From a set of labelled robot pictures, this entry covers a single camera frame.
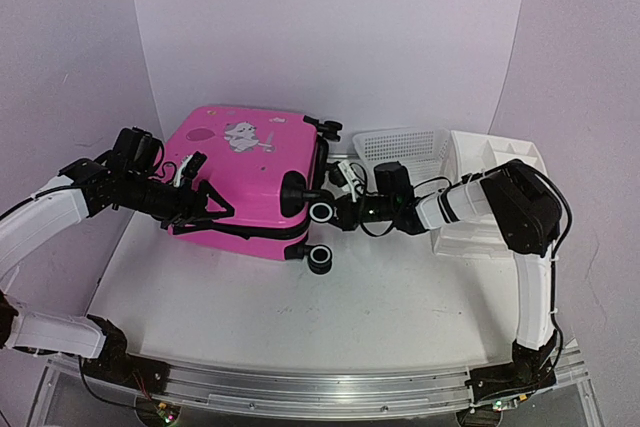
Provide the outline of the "pink cartoon suitcase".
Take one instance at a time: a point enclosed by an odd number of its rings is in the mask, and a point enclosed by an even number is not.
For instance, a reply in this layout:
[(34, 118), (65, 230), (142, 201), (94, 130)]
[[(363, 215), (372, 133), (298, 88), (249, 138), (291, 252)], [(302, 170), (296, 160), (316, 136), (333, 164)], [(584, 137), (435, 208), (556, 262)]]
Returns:
[(270, 260), (306, 260), (323, 275), (331, 249), (308, 242), (310, 205), (325, 181), (330, 142), (341, 123), (297, 112), (231, 105), (196, 108), (166, 144), (177, 168), (196, 151), (207, 160), (193, 181), (207, 180), (234, 208), (235, 234), (214, 231), (174, 236), (197, 245)]

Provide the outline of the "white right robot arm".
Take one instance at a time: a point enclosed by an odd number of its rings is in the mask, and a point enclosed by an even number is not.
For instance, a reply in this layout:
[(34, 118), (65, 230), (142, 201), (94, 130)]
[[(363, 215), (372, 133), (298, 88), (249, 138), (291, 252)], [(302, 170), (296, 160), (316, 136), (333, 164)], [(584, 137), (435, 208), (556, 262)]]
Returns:
[(323, 191), (310, 205), (318, 223), (343, 231), (385, 222), (410, 236), (490, 215), (516, 263), (518, 326), (512, 360), (478, 369), (486, 386), (533, 389), (547, 381), (559, 360), (564, 336), (556, 321), (556, 256), (572, 225), (566, 198), (542, 172), (519, 159), (485, 172), (466, 174), (447, 187), (419, 197), (407, 169), (398, 162), (377, 166), (383, 187), (339, 198)]

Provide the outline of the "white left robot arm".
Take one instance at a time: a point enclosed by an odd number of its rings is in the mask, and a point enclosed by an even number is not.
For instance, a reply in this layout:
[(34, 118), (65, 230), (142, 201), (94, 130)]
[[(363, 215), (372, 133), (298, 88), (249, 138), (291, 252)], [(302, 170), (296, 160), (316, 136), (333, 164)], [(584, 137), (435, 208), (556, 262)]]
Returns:
[(134, 375), (132, 358), (107, 345), (116, 329), (83, 313), (126, 221), (139, 212), (172, 229), (234, 213), (197, 180), (204, 154), (188, 155), (173, 182), (158, 178), (163, 159), (161, 140), (124, 128), (106, 152), (71, 162), (2, 213), (2, 348), (94, 359), (114, 384)]

